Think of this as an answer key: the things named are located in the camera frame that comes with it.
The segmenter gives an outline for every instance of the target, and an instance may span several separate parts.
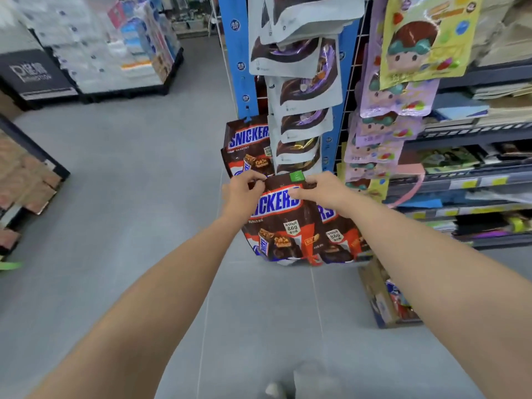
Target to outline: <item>chocolate bar image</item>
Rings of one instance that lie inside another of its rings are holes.
[[[299,62],[314,53],[319,42],[320,38],[313,38],[299,40],[286,46],[277,46],[276,44],[263,45],[261,38],[257,37],[251,51],[251,61],[262,57],[280,63]]]
[[[246,154],[244,157],[244,171],[253,170],[266,176],[275,173],[271,158],[255,158],[253,155]]]
[[[265,27],[269,20],[270,20],[270,15],[268,14],[268,9],[266,8],[266,1],[265,1],[264,4],[262,5],[261,27],[262,28]]]
[[[318,60],[318,70],[314,78],[294,78],[283,83],[279,104],[287,100],[308,100],[320,96],[333,85],[338,76],[336,66],[335,41],[323,39]]]
[[[281,13],[288,7],[306,2],[323,1],[323,0],[273,0],[273,23],[277,24]]]
[[[307,162],[299,162],[297,164],[280,164],[277,165],[277,173],[280,172],[295,172],[295,171],[308,171],[310,168],[312,168],[316,162],[320,159],[320,149],[316,151],[316,155],[313,159]]]
[[[333,244],[321,250],[320,256],[325,263],[347,263],[355,259],[348,250]]]
[[[293,141],[283,143],[279,141],[277,144],[276,155],[281,154],[302,154],[310,151],[312,148],[316,147],[316,144],[320,141],[319,137],[309,138],[308,140]]]
[[[306,130],[320,124],[329,112],[329,108],[300,115],[285,116],[281,119],[281,134],[287,130]]]
[[[281,235],[278,232],[269,232],[261,228],[259,235],[268,242],[266,256],[269,260],[289,259],[290,257],[302,258],[301,248],[296,244],[294,238]]]

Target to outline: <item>stacked tissue packages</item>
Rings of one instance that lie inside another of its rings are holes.
[[[11,1],[83,93],[161,85],[181,48],[160,0]]]

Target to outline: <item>pink handle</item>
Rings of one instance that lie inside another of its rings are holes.
[[[407,194],[402,196],[398,201],[388,204],[389,208],[395,208],[400,204],[404,203],[405,201],[408,201],[412,197],[414,197],[414,195],[418,192],[419,188],[423,184],[423,180],[425,179],[425,169],[421,164],[398,165],[395,173],[400,173],[404,175],[417,175],[418,181],[416,182],[414,187]]]

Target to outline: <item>person's right hand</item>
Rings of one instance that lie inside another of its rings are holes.
[[[331,172],[306,177],[308,183],[316,183],[314,189],[294,188],[288,191],[292,199],[315,201],[323,208],[337,211],[346,217],[345,209],[354,193]]]

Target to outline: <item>blue hanging strip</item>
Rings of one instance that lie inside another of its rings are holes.
[[[344,115],[345,98],[347,95],[347,87],[349,86],[349,77],[351,75],[351,65],[353,64],[356,35],[359,31],[359,22],[360,19],[356,19],[351,25],[346,26],[338,39],[340,50],[340,73],[342,73],[342,93],[344,94],[344,102],[332,108],[332,120],[334,127],[331,131],[323,134],[322,136],[321,160],[324,171],[333,172],[334,170],[336,149],[338,147],[340,127],[342,126],[342,117]]]
[[[218,0],[226,37],[238,118],[259,114],[255,78],[249,73],[246,0]]]

